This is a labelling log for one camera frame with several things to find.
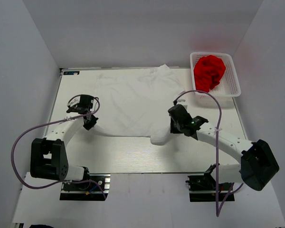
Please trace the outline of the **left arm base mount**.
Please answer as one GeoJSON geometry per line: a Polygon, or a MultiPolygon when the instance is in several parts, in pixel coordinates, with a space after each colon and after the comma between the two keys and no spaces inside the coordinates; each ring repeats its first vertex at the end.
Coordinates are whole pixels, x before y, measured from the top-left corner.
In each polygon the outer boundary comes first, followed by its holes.
{"type": "Polygon", "coordinates": [[[105,201],[110,189],[111,174],[90,174],[94,182],[62,184],[60,201],[105,201]]]}

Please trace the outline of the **white t shirt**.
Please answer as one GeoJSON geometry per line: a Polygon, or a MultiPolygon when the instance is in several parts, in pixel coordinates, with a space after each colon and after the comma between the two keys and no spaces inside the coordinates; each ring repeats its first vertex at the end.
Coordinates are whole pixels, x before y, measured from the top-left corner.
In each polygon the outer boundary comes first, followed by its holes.
{"type": "Polygon", "coordinates": [[[141,76],[101,74],[95,83],[100,109],[93,132],[110,137],[148,137],[152,144],[163,145],[170,134],[168,109],[184,90],[167,65],[151,68],[141,76]]]}

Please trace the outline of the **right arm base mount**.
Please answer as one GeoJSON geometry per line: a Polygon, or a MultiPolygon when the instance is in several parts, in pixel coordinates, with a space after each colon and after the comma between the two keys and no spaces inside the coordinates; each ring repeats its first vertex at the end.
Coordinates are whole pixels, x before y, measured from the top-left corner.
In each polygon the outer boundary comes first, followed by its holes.
{"type": "MultiPolygon", "coordinates": [[[[215,202],[216,201],[216,182],[209,175],[190,175],[185,181],[189,187],[190,202],[215,202]]],[[[231,183],[223,183],[218,185],[218,200],[222,202],[227,194],[231,183]]],[[[235,201],[233,194],[230,194],[227,199],[229,201],[235,201]]]]}

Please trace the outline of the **red t shirt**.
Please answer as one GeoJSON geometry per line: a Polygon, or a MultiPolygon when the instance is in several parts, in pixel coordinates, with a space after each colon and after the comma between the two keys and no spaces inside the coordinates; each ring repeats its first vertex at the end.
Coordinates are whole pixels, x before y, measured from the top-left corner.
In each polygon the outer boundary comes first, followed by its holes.
{"type": "Polygon", "coordinates": [[[214,55],[201,57],[193,69],[196,90],[213,90],[220,84],[225,71],[226,66],[221,58],[214,55]]]}

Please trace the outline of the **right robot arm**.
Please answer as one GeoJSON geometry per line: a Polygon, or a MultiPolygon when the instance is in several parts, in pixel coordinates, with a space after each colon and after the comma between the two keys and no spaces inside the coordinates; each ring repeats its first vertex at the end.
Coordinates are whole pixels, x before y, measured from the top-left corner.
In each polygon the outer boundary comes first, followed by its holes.
{"type": "Polygon", "coordinates": [[[218,130],[207,119],[191,117],[186,108],[177,104],[168,110],[171,126],[187,137],[214,146],[237,161],[232,165],[211,165],[203,173],[203,183],[212,190],[223,183],[244,183],[261,191],[279,171],[267,142],[240,139],[218,130]]]}

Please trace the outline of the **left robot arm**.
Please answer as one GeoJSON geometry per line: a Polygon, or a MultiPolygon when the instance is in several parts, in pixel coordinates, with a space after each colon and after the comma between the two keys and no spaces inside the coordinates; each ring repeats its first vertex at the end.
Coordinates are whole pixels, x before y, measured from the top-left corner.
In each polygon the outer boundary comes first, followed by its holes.
{"type": "Polygon", "coordinates": [[[79,95],[67,103],[66,116],[43,139],[31,144],[30,174],[34,178],[54,181],[74,181],[82,190],[91,184],[88,169],[69,164],[66,147],[81,128],[89,131],[98,120],[94,114],[100,107],[99,98],[79,95]]]}

